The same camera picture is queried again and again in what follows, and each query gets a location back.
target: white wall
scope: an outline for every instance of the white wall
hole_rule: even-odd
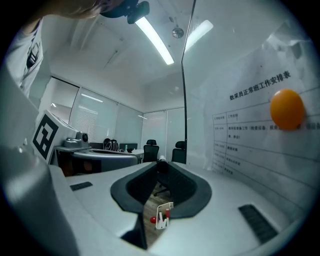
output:
[[[184,108],[182,72],[169,74],[144,86],[144,112]]]
[[[43,18],[41,39],[43,52],[47,52],[49,60],[55,57],[59,49],[70,40],[70,33],[77,21],[57,15]]]
[[[79,50],[65,45],[60,49],[59,56],[51,61],[51,72],[54,76],[76,86],[85,87],[144,113],[143,91],[136,86],[131,86],[130,80],[121,80],[121,70],[119,70],[119,76],[115,77],[103,68],[91,68],[87,61],[88,58],[79,54]]]

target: orange ball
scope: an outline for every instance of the orange ball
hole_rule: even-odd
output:
[[[282,130],[294,130],[303,121],[305,107],[299,94],[291,89],[276,92],[271,100],[270,114]]]

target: black office chair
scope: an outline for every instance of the black office chair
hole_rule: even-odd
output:
[[[160,183],[160,188],[163,186],[164,189],[160,190],[153,195],[156,197],[159,193],[170,191],[169,190],[169,165],[166,161],[158,162],[156,179]]]
[[[187,151],[185,150],[186,148],[186,143],[184,141],[178,141],[175,144],[175,147],[172,150],[172,162],[178,162],[181,164],[185,164],[187,161]]]
[[[146,145],[143,146],[144,156],[143,162],[156,162],[159,152],[159,146],[154,139],[148,139]]]

